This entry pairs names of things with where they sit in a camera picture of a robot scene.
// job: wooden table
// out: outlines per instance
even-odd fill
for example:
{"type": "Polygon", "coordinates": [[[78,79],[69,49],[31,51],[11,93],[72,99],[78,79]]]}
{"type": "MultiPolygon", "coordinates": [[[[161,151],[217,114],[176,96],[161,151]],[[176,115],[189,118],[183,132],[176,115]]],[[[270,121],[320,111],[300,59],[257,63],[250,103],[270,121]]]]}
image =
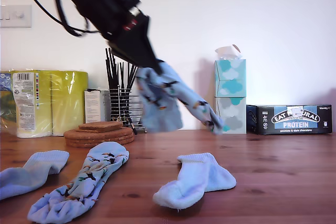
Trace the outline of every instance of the wooden table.
{"type": "MultiPolygon", "coordinates": [[[[113,173],[95,206],[73,223],[336,223],[336,135],[221,135],[206,131],[141,134],[125,145],[129,161],[113,173]],[[168,209],[153,194],[177,178],[182,154],[211,152],[237,179],[227,191],[205,193],[189,209],[168,209]]],[[[18,139],[1,135],[1,170],[21,167],[35,152],[70,153],[59,175],[38,190],[0,201],[0,223],[29,223],[27,213],[45,193],[66,184],[88,149],[62,137],[18,139]]]]}

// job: wall plate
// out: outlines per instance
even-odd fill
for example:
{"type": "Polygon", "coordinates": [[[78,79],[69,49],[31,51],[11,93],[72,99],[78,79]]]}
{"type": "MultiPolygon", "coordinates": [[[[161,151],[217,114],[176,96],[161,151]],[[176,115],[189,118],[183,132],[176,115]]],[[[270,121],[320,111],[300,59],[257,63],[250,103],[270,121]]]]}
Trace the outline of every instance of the wall plate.
{"type": "Polygon", "coordinates": [[[30,28],[31,5],[2,5],[0,12],[1,28],[30,28]]]}

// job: paper towel roll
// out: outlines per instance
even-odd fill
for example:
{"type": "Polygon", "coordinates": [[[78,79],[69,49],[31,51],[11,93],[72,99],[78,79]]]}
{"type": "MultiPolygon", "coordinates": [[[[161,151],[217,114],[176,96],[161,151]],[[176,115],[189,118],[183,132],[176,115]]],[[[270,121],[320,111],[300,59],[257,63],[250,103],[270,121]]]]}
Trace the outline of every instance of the paper towel roll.
{"type": "Polygon", "coordinates": [[[80,71],[50,71],[53,135],[85,123],[84,91],[88,88],[88,73],[80,71]]]}
{"type": "Polygon", "coordinates": [[[38,70],[13,71],[12,79],[17,136],[52,135],[50,73],[38,70]]]}

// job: sock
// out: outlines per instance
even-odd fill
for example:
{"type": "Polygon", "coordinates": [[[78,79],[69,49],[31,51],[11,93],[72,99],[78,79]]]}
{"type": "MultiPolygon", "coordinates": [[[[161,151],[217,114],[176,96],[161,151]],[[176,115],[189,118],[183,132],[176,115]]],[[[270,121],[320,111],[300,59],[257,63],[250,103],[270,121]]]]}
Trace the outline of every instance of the sock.
{"type": "Polygon", "coordinates": [[[110,175],[127,162],[129,152],[116,142],[104,142],[92,148],[76,178],[45,194],[32,205],[28,220],[37,223],[67,223],[95,204],[110,175]]]}
{"type": "Polygon", "coordinates": [[[181,115],[176,101],[181,101],[190,113],[207,128],[222,134],[223,120],[211,106],[192,89],[165,62],[160,63],[163,73],[159,76],[151,68],[137,71],[139,95],[143,103],[143,125],[149,132],[166,132],[182,128],[181,115]]]}
{"type": "Polygon", "coordinates": [[[41,187],[49,174],[58,174],[65,166],[68,152],[34,153],[22,168],[8,168],[0,173],[0,200],[28,193],[41,187]]]}
{"type": "Polygon", "coordinates": [[[153,195],[160,206],[185,209],[198,202],[207,191],[231,189],[236,179],[221,167],[210,153],[179,156],[182,168],[177,180],[171,181],[153,195]]]}

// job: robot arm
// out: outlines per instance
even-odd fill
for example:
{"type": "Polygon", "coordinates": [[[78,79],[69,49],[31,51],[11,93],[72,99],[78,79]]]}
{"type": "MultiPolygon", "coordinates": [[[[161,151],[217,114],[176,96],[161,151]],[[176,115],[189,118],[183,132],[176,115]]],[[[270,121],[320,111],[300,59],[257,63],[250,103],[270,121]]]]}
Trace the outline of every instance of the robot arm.
{"type": "MultiPolygon", "coordinates": [[[[149,17],[137,9],[139,0],[72,0],[78,12],[90,20],[108,40],[116,56],[139,67],[162,70],[147,37],[149,17]]],[[[60,0],[56,0],[62,25],[78,34],[66,23],[60,0]]]]}

